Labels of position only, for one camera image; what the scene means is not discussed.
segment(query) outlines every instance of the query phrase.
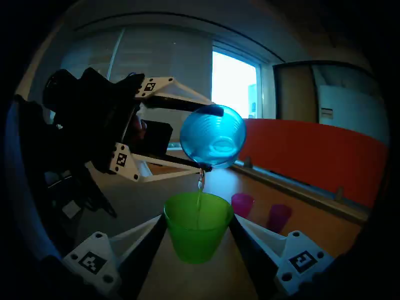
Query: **red partition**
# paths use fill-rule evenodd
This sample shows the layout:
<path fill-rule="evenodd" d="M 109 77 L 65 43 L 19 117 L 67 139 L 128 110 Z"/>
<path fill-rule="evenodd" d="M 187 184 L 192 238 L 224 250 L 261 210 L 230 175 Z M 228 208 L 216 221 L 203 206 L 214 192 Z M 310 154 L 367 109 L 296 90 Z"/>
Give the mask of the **red partition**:
<path fill-rule="evenodd" d="M 388 148 L 364 134 L 322 124 L 247 119 L 239 159 L 372 207 Z"/>

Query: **bright window light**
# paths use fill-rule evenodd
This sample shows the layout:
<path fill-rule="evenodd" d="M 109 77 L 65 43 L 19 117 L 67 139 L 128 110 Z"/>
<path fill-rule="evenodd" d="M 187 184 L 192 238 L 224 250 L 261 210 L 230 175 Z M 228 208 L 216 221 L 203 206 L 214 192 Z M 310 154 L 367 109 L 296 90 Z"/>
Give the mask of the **bright window light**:
<path fill-rule="evenodd" d="M 256 68 L 213 51 L 211 101 L 234 109 L 244 119 L 256 118 Z"/>

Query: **pink cup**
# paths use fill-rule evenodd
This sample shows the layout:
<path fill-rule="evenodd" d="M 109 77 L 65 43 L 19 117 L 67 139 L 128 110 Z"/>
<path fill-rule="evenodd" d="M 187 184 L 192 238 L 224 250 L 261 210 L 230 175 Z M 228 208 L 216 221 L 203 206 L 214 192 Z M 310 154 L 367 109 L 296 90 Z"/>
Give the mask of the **pink cup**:
<path fill-rule="evenodd" d="M 245 193 L 237 193 L 232 196 L 233 212 L 243 218 L 247 218 L 252 210 L 254 198 Z"/>
<path fill-rule="evenodd" d="M 292 215 L 292 209 L 284 204 L 275 204 L 269 211 L 266 228 L 275 233 L 280 233 Z"/>

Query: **blue bowl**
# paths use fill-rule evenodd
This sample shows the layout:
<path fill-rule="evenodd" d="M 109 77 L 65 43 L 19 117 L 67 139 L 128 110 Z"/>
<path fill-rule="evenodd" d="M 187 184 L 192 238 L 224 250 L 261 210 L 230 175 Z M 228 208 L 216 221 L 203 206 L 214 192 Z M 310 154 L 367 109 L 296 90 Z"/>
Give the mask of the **blue bowl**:
<path fill-rule="evenodd" d="M 180 130 L 185 154 L 214 168 L 232 165 L 246 140 L 246 125 L 232 108 L 206 105 L 191 113 Z"/>

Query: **green plastic cup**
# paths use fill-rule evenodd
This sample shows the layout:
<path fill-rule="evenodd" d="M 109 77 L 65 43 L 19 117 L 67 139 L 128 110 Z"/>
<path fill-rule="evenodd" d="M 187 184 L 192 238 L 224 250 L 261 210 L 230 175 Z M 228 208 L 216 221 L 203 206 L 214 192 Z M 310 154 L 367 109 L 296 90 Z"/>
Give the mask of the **green plastic cup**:
<path fill-rule="evenodd" d="M 164 214 L 178 257 L 189 264 L 201 264 L 213 257 L 234 210 L 221 197 L 186 192 L 169 198 Z"/>

